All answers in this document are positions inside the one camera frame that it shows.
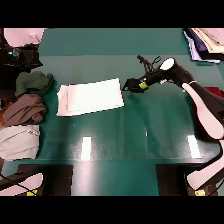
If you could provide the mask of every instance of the robotic arm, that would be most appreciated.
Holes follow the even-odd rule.
[[[122,90],[143,93],[155,83],[172,81],[190,95],[196,105],[197,116],[202,126],[212,138],[220,142],[221,157],[213,163],[208,162],[204,168],[195,170],[187,176],[189,185],[197,190],[224,168],[224,98],[201,87],[174,58],[166,59],[157,69],[153,68],[156,61],[151,64],[141,56],[137,58],[144,64],[146,73],[139,79],[128,79]]]

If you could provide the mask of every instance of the yellow cloth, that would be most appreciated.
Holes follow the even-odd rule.
[[[198,37],[204,42],[209,53],[224,53],[224,46],[215,44],[205,33],[199,28],[191,28]]]

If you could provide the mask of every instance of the teal tabletop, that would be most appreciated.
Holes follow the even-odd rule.
[[[43,97],[48,112],[40,123],[35,160],[5,161],[2,173],[19,164],[73,164],[72,195],[159,195],[155,165],[203,163],[219,145],[195,138],[191,100],[171,83],[155,84],[144,94],[122,92],[124,107],[72,117],[57,117],[61,85],[144,75],[140,54],[153,61],[174,57],[202,86],[224,89],[224,63],[195,62],[180,28],[47,29],[40,45],[43,67],[55,81]],[[82,142],[91,139],[90,160],[82,160]]]

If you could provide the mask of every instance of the black cable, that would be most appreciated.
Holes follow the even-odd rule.
[[[216,191],[218,191],[218,189],[223,185],[224,183],[224,179],[222,180],[222,182],[220,183],[220,185],[214,190],[212,191],[208,196],[211,196],[212,194],[214,194]]]
[[[35,192],[33,192],[33,190],[30,190],[29,188],[24,187],[24,186],[21,185],[21,184],[15,183],[13,180],[10,180],[9,178],[3,176],[1,173],[0,173],[0,177],[2,177],[3,179],[5,179],[5,180],[7,180],[7,181],[9,181],[9,182],[11,182],[11,183],[13,183],[14,185],[17,185],[17,186],[19,186],[19,187],[22,187],[22,188],[26,189],[27,191],[33,193],[33,194],[36,195],[36,196],[39,196],[38,194],[36,194]]]

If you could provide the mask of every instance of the dark green cloth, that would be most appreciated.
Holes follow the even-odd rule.
[[[40,71],[33,73],[21,72],[16,79],[16,96],[23,94],[39,94],[43,96],[50,88],[54,77],[51,73],[45,76]]]

